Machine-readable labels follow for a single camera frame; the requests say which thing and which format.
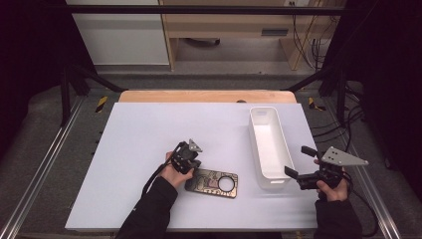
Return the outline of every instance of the metal bar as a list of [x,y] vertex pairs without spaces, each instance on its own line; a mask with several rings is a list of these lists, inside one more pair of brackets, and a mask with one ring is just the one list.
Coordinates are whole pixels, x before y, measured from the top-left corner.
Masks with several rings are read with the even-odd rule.
[[31,183],[26,189],[24,195],[22,196],[9,220],[7,221],[3,229],[0,231],[1,239],[14,239],[18,234],[22,223],[24,222],[29,210],[31,209],[35,198],[40,192],[41,187],[43,186],[43,183],[47,178],[47,175],[54,161],[56,160],[56,157],[59,154],[60,149],[62,148],[62,145],[64,144],[66,137],[68,136],[69,131],[75,122],[75,119],[77,118],[77,115],[80,111],[83,102],[83,97],[77,97],[77,100],[72,108],[72,114],[68,120],[68,123],[65,126],[60,127],[53,143],[51,144],[49,150],[43,158],[43,161],[38,167],[37,172],[32,178]]
[[230,15],[320,15],[342,16],[361,13],[344,7],[255,7],[255,6],[156,6],[156,5],[49,5],[55,12],[89,14],[230,14]]
[[120,87],[118,87],[118,86],[114,85],[113,83],[111,83],[111,82],[107,81],[106,79],[101,78],[99,75],[97,75],[97,74],[95,74],[95,73],[92,73],[92,72],[90,72],[90,71],[88,71],[88,70],[84,69],[84,68],[83,68],[83,67],[81,67],[81,66],[70,66],[70,69],[72,69],[73,71],[75,71],[75,72],[77,72],[77,73],[79,73],[79,74],[83,75],[83,76],[84,76],[84,77],[86,77],[86,78],[90,78],[90,79],[92,79],[92,80],[94,80],[94,81],[96,81],[96,82],[100,83],[101,85],[103,85],[103,86],[105,86],[105,87],[109,88],[110,90],[112,90],[112,91],[114,91],[114,92],[117,92],[117,93],[122,93],[122,92],[124,92],[124,91],[127,91],[127,90],[128,90],[128,89],[120,88]]
[[346,79],[345,79],[345,72],[341,70],[339,72],[338,80],[337,80],[337,120],[340,122],[341,126],[344,126],[344,103],[345,103],[345,87],[346,87]]
[[67,68],[63,69],[63,75],[60,78],[60,89],[62,92],[62,123],[60,126],[65,126],[69,117],[71,116],[71,98],[69,96],[69,82]]
[[[330,100],[325,100],[325,102],[331,117],[335,119],[334,103]],[[344,145],[347,144],[348,140],[348,135],[346,134],[347,133],[343,134],[341,137]],[[349,153],[359,157],[353,143],[350,144]],[[357,175],[357,179],[359,180],[359,184],[362,187],[363,193],[365,194],[368,203],[375,211],[375,214],[379,220],[379,228],[384,234],[384,237],[386,239],[400,239],[401,235],[394,223],[394,220],[388,212],[388,209],[385,206],[384,201],[382,200],[382,197],[376,189],[376,186],[373,183],[373,180],[366,168],[363,166],[356,166],[353,169]]]
[[293,86],[286,88],[284,90],[281,91],[289,91],[289,92],[297,92],[298,90],[300,90],[301,88],[309,85],[310,83],[317,81],[317,80],[323,80],[323,78],[325,78],[326,76],[328,76],[329,74],[332,74],[332,66],[328,66],[322,70],[320,70],[319,72],[316,72],[310,76],[308,76],[307,78],[305,78],[304,80],[294,84]]

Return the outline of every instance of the black sleeve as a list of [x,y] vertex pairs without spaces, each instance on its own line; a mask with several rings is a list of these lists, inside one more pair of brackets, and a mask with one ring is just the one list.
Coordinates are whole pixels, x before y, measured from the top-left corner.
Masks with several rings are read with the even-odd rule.
[[316,202],[315,239],[362,238],[362,226],[349,200]]
[[177,191],[164,178],[157,177],[149,191],[136,203],[115,239],[163,238],[170,221],[170,209]]

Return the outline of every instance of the metal bracket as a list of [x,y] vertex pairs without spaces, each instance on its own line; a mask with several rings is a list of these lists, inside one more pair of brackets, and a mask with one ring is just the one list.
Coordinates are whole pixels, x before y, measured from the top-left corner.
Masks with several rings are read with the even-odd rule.
[[189,150],[202,152],[202,149],[192,140],[192,138],[189,138]]
[[369,164],[367,160],[363,160],[334,147],[330,147],[321,160],[337,166],[365,166]]

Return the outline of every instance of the black cable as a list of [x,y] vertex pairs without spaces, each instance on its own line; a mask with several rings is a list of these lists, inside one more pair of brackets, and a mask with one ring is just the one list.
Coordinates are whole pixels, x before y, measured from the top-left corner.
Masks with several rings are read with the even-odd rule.
[[335,124],[335,123],[338,123],[338,121],[336,120],[336,121],[334,121],[334,122],[331,122],[331,123],[326,124],[326,125],[323,125],[323,126],[313,126],[313,127],[311,127],[311,129],[324,128],[324,127],[328,127],[328,126],[330,126],[330,125],[332,125],[332,124]]
[[[350,121],[351,113],[358,108],[360,108],[360,106],[356,106],[353,109],[351,109],[350,112],[348,112],[348,116],[347,116],[348,121]],[[347,124],[347,130],[348,130],[348,140],[347,140],[347,144],[345,146],[345,150],[344,150],[345,152],[348,152],[348,148],[350,147],[350,143],[351,143],[351,123]]]
[[[299,34],[298,34],[297,29],[296,29],[296,15],[292,15],[292,18],[293,18],[293,41],[295,43],[296,48],[301,53],[302,57],[304,59],[306,59],[307,57],[305,56],[304,46],[301,43],[301,39],[299,38]],[[299,45],[301,46],[301,48],[299,48],[298,43],[296,42],[296,38],[298,38]]]
[[[347,125],[350,125],[352,122],[354,122],[354,121],[358,120],[358,119],[361,117],[361,113],[362,113],[362,111],[357,112],[357,113],[356,113],[355,115],[353,115],[352,117],[350,116],[350,113],[351,113],[351,111],[349,112],[349,118],[347,118],[347,121],[346,121]],[[313,137],[319,137],[319,136],[327,135],[327,134],[329,134],[329,133],[331,133],[331,132],[333,132],[333,131],[335,131],[335,130],[337,130],[337,129],[339,129],[339,128],[342,128],[342,126],[341,126],[341,125],[336,126],[336,127],[332,128],[332,129],[330,129],[330,130],[326,131],[326,132],[322,132],[322,133],[319,133],[319,134],[313,135]]]
[[366,205],[366,207],[369,209],[369,211],[371,212],[372,217],[374,219],[375,224],[374,224],[374,228],[373,228],[372,232],[367,233],[367,234],[362,234],[362,237],[372,237],[372,236],[374,236],[378,232],[378,229],[379,229],[379,226],[378,226],[379,220],[378,220],[378,217],[376,216],[375,210],[373,210],[372,206],[369,205],[369,203],[366,201],[365,198],[363,198],[363,196],[361,196],[359,193],[357,193],[356,190],[354,190],[354,188],[353,188],[354,185],[353,185],[353,181],[351,180],[350,174],[348,174],[347,172],[344,172],[343,178],[348,183],[347,193],[349,195],[351,193],[354,193],[354,195],[356,195]]
[[346,132],[347,132],[347,130],[343,130],[340,134],[338,134],[338,135],[336,135],[336,136],[330,137],[330,138],[328,138],[328,139],[324,139],[324,140],[316,141],[316,143],[323,143],[323,142],[328,142],[328,141],[331,141],[331,140],[333,140],[333,139],[336,139],[336,138],[338,138],[338,137],[342,136],[342,135],[343,135],[343,134],[345,134]]
[[182,144],[182,142],[179,142],[179,144],[177,144],[177,146],[174,148],[174,150],[171,152],[170,156],[165,160],[164,163],[160,164],[158,166],[158,168],[154,171],[154,173],[152,173],[152,175],[149,177],[148,181],[145,183],[145,185],[143,186],[142,189],[142,194],[140,196],[140,198],[143,197],[143,195],[146,194],[146,192],[149,189],[149,186],[151,185],[152,181],[155,179],[155,177],[162,171],[162,169],[164,169],[165,166],[167,166],[168,164],[170,164],[170,160],[173,157],[174,153],[176,153],[177,148],[180,147],[180,145]]
[[362,234],[363,237],[372,237],[378,232],[378,229],[379,229],[379,220],[378,220],[378,217],[376,216],[375,210],[373,210],[371,205],[369,205],[369,203],[363,198],[363,196],[361,196],[359,193],[357,193],[356,190],[353,189],[352,192],[369,208],[369,211],[372,214],[372,217],[373,217],[374,223],[375,223],[374,228],[373,228],[372,232],[367,233],[367,234]]
[[316,62],[315,65],[315,69],[316,71],[321,69],[321,67],[318,66],[318,63],[323,64],[324,58],[325,56],[321,56],[319,54],[320,52],[320,46],[321,45],[325,45],[329,42],[329,39],[331,39],[331,37],[329,37],[324,43],[321,42],[321,38],[323,37],[323,35],[325,34],[326,31],[328,31],[328,29],[331,28],[332,24],[335,24],[334,29],[337,28],[337,19],[335,19],[334,16],[329,16],[329,20],[331,21],[329,23],[329,25],[323,30],[322,34],[320,35],[319,39],[317,39],[317,43],[316,43],[316,39],[313,39],[313,43],[310,44],[312,46],[312,53],[313,53],[313,59]]
[[149,189],[149,186],[151,185],[151,183],[155,179],[155,177],[162,171],[162,169],[164,169],[165,166],[168,165],[170,158],[171,158],[171,156],[168,157],[168,159],[163,164],[159,165],[158,168],[154,171],[154,173],[152,173],[152,175],[149,177],[148,181],[145,183],[145,186],[143,186],[142,195],[140,196],[140,198],[142,198],[143,195],[146,194],[146,192]]

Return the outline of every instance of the black curtain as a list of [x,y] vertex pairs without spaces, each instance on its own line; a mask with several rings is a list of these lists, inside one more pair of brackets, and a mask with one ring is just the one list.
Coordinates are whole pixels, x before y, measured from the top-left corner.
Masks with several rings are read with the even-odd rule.
[[3,0],[0,7],[0,158],[28,110],[28,101],[60,83],[64,66],[96,73],[71,14],[43,7],[65,0]]
[[[338,26],[328,61],[359,21]],[[380,0],[348,49],[352,54],[343,69],[347,80],[362,82],[364,110],[385,157],[422,200],[421,23],[422,1]]]

